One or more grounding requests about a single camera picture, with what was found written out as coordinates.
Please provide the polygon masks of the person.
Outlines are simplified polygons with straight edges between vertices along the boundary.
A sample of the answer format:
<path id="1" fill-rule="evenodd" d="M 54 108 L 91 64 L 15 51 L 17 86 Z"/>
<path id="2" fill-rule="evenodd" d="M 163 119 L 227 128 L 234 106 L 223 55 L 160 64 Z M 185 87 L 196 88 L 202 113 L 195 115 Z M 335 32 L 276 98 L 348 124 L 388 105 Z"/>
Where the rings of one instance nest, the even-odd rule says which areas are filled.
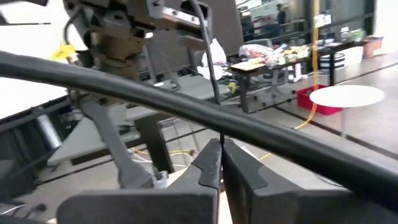
<path id="1" fill-rule="evenodd" d="M 286 23 L 286 13 L 285 13 L 285 11 L 283 9 L 283 6 L 281 4 L 277 5 L 277 11 L 278 11 L 278 14 L 277 14 L 277 22 L 278 22 L 278 24 L 280 24 L 280 25 L 285 24 Z"/>

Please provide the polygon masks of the round white table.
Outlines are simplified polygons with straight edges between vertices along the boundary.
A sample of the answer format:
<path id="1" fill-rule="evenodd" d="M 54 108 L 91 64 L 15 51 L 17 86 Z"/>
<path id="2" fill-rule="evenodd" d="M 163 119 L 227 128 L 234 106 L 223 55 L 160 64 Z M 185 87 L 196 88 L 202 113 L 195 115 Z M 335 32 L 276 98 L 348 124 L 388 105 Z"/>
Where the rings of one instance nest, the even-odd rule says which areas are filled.
<path id="1" fill-rule="evenodd" d="M 373 86 L 335 85 L 314 90 L 310 100 L 321 106 L 341 108 L 341 137 L 346 139 L 345 109 L 376 104 L 385 98 L 385 93 Z"/>

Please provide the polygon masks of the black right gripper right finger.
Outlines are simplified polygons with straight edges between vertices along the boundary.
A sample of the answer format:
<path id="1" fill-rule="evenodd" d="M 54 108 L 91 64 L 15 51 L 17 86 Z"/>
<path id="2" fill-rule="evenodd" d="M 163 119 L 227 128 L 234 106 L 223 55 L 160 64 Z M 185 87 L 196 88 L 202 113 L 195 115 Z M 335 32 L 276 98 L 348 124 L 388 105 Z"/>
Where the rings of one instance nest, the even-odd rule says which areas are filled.
<path id="1" fill-rule="evenodd" d="M 227 139 L 223 183 L 233 224 L 398 224 L 398 214 L 347 190 L 305 190 Z"/>

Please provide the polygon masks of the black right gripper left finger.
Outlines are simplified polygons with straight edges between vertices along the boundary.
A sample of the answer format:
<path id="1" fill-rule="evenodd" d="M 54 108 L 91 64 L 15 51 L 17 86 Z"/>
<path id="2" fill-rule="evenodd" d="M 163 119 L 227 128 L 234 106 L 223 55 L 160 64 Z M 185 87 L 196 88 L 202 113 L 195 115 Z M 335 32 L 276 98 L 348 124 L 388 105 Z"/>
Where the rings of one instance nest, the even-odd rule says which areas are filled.
<path id="1" fill-rule="evenodd" d="M 222 147 L 211 139 L 165 189 L 86 191 L 62 202 L 57 224 L 217 224 Z"/>

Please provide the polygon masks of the brown cardboard box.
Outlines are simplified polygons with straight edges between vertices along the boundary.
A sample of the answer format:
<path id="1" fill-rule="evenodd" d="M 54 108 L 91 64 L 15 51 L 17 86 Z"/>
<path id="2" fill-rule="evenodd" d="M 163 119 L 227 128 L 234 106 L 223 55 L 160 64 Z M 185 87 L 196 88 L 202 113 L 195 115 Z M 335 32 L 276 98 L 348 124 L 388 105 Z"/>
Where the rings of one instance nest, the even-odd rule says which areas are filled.
<path id="1" fill-rule="evenodd" d="M 379 50 L 382 47 L 383 37 L 366 37 L 363 46 L 363 59 L 369 59 L 374 57 L 374 51 Z"/>

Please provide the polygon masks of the cluttered dark work table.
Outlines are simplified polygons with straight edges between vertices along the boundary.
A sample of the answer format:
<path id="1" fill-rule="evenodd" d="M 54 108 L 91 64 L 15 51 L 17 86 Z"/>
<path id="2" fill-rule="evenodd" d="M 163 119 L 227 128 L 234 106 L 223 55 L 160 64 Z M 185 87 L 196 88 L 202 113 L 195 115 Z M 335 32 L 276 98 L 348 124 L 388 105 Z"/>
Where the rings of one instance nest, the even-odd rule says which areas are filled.
<path id="1" fill-rule="evenodd" d="M 248 105 L 247 92 L 249 90 L 249 84 L 250 84 L 251 77 L 257 76 L 257 75 L 260 75 L 260 74 L 263 74 L 263 73 L 266 73 L 266 72 L 269 72 L 270 70 L 281 70 L 281 69 L 283 69 L 285 67 L 294 66 L 294 65 L 299 64 L 299 63 L 309 62 L 312 59 L 312 52 L 313 52 L 313 50 L 310 47 L 307 50 L 307 53 L 308 53 L 307 57 L 302 57 L 302 58 L 296 59 L 293 62 L 284 63 L 282 65 L 275 65 L 275 66 L 271 66 L 271 67 L 269 67 L 269 66 L 267 66 L 265 64 L 264 67 L 258 68 L 256 70 L 252 70 L 250 72 L 238 72 L 238 71 L 232 71 L 232 70 L 229 69 L 229 71 L 231 73 L 236 75 L 236 79 L 237 79 L 238 84 L 239 84 L 239 98 L 240 98 L 239 106 L 243 110 L 243 112 L 247 113 L 247 114 L 250 113 L 249 105 Z M 277 96 L 276 102 L 277 102 L 276 104 L 273 104 L 273 105 L 270 105 L 270 106 L 264 106 L 262 109 L 268 109 L 268 108 L 271 108 L 273 106 L 280 105 L 282 103 L 290 103 L 287 100 L 284 100 L 282 95 L 278 95 Z"/>

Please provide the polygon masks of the black white striped stool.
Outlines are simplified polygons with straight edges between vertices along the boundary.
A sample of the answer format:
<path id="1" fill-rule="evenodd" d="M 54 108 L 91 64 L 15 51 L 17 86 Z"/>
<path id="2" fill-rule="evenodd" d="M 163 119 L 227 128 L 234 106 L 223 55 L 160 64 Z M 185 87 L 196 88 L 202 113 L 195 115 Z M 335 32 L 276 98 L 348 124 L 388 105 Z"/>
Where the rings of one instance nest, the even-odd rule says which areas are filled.
<path id="1" fill-rule="evenodd" d="M 343 53 L 335 53 L 333 65 L 334 68 L 343 68 L 345 66 L 345 54 Z M 330 55 L 324 55 L 319 58 L 319 69 L 320 70 L 329 70 L 330 69 Z"/>

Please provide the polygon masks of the dark grey chair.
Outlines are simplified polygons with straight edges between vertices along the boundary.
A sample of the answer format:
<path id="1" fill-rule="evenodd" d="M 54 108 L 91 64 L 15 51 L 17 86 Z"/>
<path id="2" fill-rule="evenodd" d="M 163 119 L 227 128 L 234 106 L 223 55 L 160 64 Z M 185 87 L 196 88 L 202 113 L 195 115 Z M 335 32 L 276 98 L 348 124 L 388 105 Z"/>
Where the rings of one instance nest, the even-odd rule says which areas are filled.
<path id="1" fill-rule="evenodd" d="M 27 168 L 48 153 L 47 141 L 37 124 L 22 124 L 0 132 L 0 200 L 9 200 L 35 189 L 44 163 Z"/>

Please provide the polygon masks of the clear pink plastic bag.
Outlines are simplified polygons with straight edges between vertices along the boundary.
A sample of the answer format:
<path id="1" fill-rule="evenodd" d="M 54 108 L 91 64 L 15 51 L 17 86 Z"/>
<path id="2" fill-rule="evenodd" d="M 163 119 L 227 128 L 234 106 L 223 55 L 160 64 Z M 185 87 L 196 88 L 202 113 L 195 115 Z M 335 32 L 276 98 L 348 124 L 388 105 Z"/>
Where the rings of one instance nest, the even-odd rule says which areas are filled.
<path id="1" fill-rule="evenodd" d="M 275 55 L 274 49 L 259 44 L 246 44 L 239 48 L 239 56 L 247 58 L 266 58 Z"/>

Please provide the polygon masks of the grey desk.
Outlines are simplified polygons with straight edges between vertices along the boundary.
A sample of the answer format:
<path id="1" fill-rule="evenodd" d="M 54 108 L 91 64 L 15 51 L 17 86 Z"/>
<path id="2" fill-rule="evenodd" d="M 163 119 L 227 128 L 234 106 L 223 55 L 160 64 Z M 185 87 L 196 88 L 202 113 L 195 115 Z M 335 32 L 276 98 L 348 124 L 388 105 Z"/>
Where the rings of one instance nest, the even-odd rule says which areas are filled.
<path id="1" fill-rule="evenodd" d="M 209 80 L 200 76 L 187 76 L 178 78 L 180 84 L 179 93 L 192 96 L 201 100 L 213 98 L 213 90 Z M 171 117 L 169 114 L 160 113 L 149 108 L 135 106 L 127 108 L 125 104 L 112 106 L 109 109 L 111 120 L 116 125 L 135 124 L 139 122 L 138 129 L 121 135 L 122 141 L 127 147 L 145 144 L 149 138 L 149 132 L 143 130 L 142 123 L 157 124 L 159 121 Z M 82 118 L 72 133 L 64 140 L 62 145 L 48 159 L 50 166 L 63 161 L 71 161 L 72 164 L 80 164 L 86 161 L 108 155 L 109 151 L 102 142 L 95 124 L 88 118 Z"/>

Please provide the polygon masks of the flat cardboard sheet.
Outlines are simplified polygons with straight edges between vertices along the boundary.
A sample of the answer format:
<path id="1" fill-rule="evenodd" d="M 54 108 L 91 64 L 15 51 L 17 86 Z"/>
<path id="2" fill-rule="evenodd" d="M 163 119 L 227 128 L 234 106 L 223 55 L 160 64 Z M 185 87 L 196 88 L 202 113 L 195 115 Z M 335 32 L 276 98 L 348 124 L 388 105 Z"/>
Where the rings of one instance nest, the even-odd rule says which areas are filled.
<path id="1" fill-rule="evenodd" d="M 229 68 L 232 71 L 250 72 L 252 70 L 256 70 L 256 69 L 264 67 L 264 66 L 265 66 L 265 64 L 263 64 L 263 63 L 247 61 L 247 62 L 240 62 L 240 63 L 230 65 Z"/>

